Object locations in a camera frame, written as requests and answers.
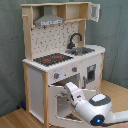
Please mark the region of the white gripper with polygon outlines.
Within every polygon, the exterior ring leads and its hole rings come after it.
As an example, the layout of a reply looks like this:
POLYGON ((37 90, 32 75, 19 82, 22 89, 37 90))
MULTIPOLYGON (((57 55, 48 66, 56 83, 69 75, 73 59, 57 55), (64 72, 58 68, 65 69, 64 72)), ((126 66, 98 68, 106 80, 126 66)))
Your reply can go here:
POLYGON ((65 85, 65 89, 67 90, 68 100, 73 106, 76 106, 80 100, 85 99, 83 91, 74 83, 68 82, 65 85))

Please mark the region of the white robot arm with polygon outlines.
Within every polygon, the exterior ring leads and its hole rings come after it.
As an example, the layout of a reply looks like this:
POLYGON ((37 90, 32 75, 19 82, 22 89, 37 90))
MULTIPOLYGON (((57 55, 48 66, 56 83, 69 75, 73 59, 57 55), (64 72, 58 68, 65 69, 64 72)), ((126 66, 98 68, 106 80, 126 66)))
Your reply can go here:
POLYGON ((128 110, 113 112, 111 98, 105 94, 88 97, 92 90, 81 89, 72 82, 65 85, 73 111, 92 126, 111 126, 128 122, 128 110))

